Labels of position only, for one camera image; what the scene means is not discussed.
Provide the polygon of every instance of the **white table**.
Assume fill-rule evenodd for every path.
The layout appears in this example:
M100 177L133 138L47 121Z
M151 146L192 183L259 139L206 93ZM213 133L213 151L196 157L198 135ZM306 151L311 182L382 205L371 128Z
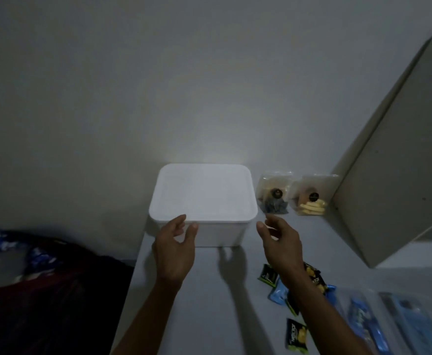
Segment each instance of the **white table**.
M374 291L414 294L432 317L432 268L369 269L338 235L346 235L342 226L290 211L283 217L300 233L304 260L322 271L326 283L364 291L373 300L371 305L389 340L395 332L390 331ZM271 287L257 280L266 259L255 223L264 219L259 211L233 257L230 248L223 249L229 259L226 262L217 248L196 249L195 264L175 300L159 354L292 353L285 349L284 337L286 318L293 316L287 307L268 300ZM145 233L113 347L153 286L152 243L153 237ZM404 352L395 340L390 342L396 355ZM307 344L311 355L318 354L310 336Z

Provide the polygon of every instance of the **round black label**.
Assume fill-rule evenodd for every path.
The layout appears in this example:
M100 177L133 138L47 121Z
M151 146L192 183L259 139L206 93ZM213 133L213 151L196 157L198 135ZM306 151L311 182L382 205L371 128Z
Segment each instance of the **round black label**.
M281 189L278 188L274 188L272 189L272 197L274 197L275 199L280 199L283 196L283 192Z
M316 202L319 199L319 194L318 193L311 193L308 198L310 198L310 202Z

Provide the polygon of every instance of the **container lid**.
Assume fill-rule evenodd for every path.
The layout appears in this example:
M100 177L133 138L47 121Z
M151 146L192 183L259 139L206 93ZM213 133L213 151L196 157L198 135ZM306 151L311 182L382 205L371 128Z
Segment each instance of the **container lid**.
M180 214L187 221L248 222L257 215L252 175L236 164L172 163L160 170L150 217L167 222Z

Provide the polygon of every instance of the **white plastic container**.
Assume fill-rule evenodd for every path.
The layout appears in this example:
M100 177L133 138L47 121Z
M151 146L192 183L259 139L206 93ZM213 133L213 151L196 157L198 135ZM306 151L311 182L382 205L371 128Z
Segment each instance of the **white plastic container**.
M197 247L233 247L258 212L252 176L234 164L172 163L160 170L150 203L159 227L186 214L199 223ZM181 241L184 235L176 239Z

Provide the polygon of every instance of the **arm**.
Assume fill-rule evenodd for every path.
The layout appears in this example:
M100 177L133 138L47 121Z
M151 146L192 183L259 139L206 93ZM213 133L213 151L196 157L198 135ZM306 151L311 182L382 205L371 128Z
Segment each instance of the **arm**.
M195 261L198 225L189 226L183 243L173 238L183 234L185 218L186 215L180 215L171 220L155 238L152 250L157 263L157 281L113 355L158 352L173 301Z
M264 242L265 256L294 296L319 353L372 355L367 344L352 332L313 285L304 269L302 243L298 232L282 218L271 214L266 218L266 225L272 229L262 222L257 222L257 231Z

